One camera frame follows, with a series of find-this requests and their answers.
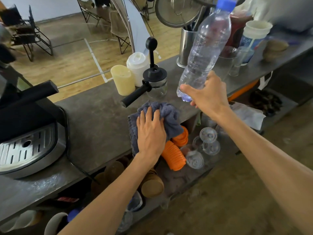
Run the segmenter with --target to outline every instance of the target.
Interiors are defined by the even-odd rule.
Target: blue cloth
[[[129,134],[131,137],[131,149],[133,151],[133,156],[139,152],[137,143],[137,118],[140,116],[140,112],[142,110],[146,114],[149,106],[152,107],[152,119],[154,112],[158,109],[160,110],[160,119],[164,118],[166,141],[169,141],[171,138],[174,138],[184,132],[178,122],[179,112],[173,105],[166,102],[159,103],[147,101],[140,108],[138,108],[137,113],[128,116]]]

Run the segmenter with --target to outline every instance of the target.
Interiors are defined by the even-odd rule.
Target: person's right hand
[[[229,108],[226,83],[222,82],[214,71],[209,72],[203,89],[197,90],[186,84],[182,84],[180,89],[192,98],[190,105],[199,107],[215,121],[225,108]]]

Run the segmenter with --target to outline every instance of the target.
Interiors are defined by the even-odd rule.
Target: countertop
[[[264,45],[260,46],[250,63],[240,69],[239,76],[223,77],[228,95],[312,47],[313,39],[301,38],[300,44],[289,47],[281,58],[273,63],[264,63],[260,61]],[[168,92],[159,101],[173,104],[180,111],[180,121],[184,122],[197,114],[198,109],[183,102],[176,95],[178,81],[183,72],[183,69],[176,65],[176,59],[177,56],[174,56],[158,64],[167,71],[168,79]],[[220,67],[216,65],[214,69],[218,71]],[[135,113],[139,106],[152,99],[144,94],[128,108],[123,108],[120,104],[122,98],[111,81],[56,103],[68,114],[71,158],[85,171],[96,172],[131,149],[127,116]],[[54,197],[84,177],[65,157],[23,179],[13,180],[0,176],[0,224]]]

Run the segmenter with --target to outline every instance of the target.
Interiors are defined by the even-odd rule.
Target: white wall
[[[80,12],[76,0],[1,0],[7,7],[17,6],[23,19],[28,19],[29,5],[35,21],[42,21],[59,16]]]

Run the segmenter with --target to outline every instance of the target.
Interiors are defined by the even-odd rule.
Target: black cable
[[[71,142],[70,142],[70,131],[69,131],[69,122],[68,122],[68,117],[66,114],[66,111],[64,110],[63,107],[57,106],[62,110],[64,118],[65,118],[65,135],[66,135],[66,150],[65,150],[65,155],[68,161],[77,169],[79,170],[82,174],[84,174],[86,177],[88,177],[90,180],[96,182],[97,184],[100,184],[99,181],[97,181],[94,177],[92,177],[88,172],[83,170],[81,167],[77,166],[72,159],[70,158],[70,153],[71,153]]]

